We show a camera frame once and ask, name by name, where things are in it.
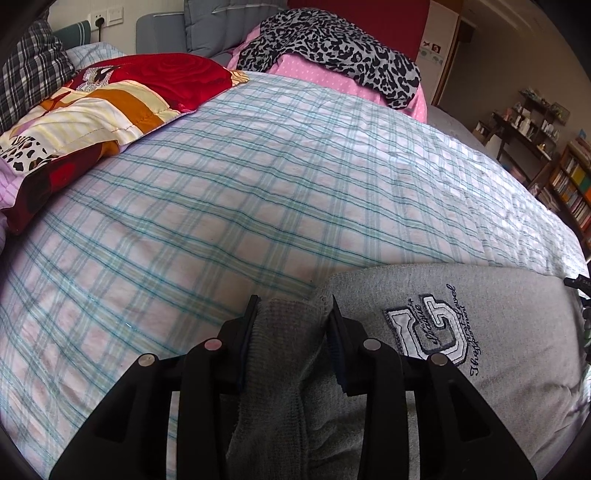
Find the black plastic mount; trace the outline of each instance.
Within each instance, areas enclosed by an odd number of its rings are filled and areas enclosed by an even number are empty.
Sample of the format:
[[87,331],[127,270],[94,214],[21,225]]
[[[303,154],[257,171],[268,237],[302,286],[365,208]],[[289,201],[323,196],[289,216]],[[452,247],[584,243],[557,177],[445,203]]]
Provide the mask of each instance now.
[[257,302],[252,296],[244,317],[186,355],[141,355],[84,422],[50,480],[164,480],[173,391],[180,392],[177,480],[226,478],[219,399],[242,391]]
[[475,387],[442,353],[401,356],[368,339],[334,301],[327,340],[347,395],[367,394],[359,480],[408,478],[405,392],[417,408],[421,480],[535,480],[529,460]]

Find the gray sweatshirt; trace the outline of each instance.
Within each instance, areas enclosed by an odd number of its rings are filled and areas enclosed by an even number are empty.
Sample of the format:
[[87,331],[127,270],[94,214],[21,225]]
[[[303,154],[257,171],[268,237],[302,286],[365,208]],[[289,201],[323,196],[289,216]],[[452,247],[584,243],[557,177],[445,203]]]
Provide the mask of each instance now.
[[[357,478],[365,397],[345,396],[332,371],[324,338],[332,295],[344,316],[399,353],[452,359],[539,478],[586,418],[581,305],[559,278],[455,264],[336,274],[308,301],[259,304],[227,455],[230,478]],[[407,402],[410,478],[418,479],[411,394]]]

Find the pink polka dot fabric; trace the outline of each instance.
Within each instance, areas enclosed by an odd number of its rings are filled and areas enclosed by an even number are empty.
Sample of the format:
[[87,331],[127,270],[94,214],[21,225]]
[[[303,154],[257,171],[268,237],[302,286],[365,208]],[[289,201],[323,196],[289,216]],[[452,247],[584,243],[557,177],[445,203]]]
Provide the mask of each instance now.
[[[238,57],[240,52],[261,33],[259,26],[255,27],[248,36],[243,44],[238,46],[232,52],[232,59],[228,63],[228,70],[234,70],[238,65]],[[341,93],[348,93],[349,95],[355,95],[360,98],[369,100],[370,102],[377,103],[387,107],[386,102],[382,95],[371,88],[362,87],[357,85],[355,81],[341,73],[331,72],[325,69],[323,66],[306,60],[296,54],[286,54],[279,57],[277,62],[267,70],[267,73],[282,75],[284,77],[290,77],[293,79],[306,80],[308,82],[315,83],[323,87],[332,88]],[[423,94],[423,88],[419,85],[418,91],[415,97],[410,102],[409,106],[402,113],[414,118],[415,120],[427,123],[427,102]]]

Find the light switch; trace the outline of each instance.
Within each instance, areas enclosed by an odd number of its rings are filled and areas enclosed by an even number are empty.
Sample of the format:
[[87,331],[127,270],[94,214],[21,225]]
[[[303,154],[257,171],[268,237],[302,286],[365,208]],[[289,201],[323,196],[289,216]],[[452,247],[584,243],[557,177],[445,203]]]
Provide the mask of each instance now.
[[123,6],[108,8],[106,26],[110,27],[120,23],[123,23]]

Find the plaid pillow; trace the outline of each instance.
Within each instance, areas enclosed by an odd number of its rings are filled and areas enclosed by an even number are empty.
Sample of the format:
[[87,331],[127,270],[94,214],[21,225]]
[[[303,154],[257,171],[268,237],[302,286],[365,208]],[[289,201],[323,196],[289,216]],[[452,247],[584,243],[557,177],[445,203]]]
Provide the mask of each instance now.
[[33,22],[2,68],[0,134],[74,74],[61,42],[51,32],[48,14]]

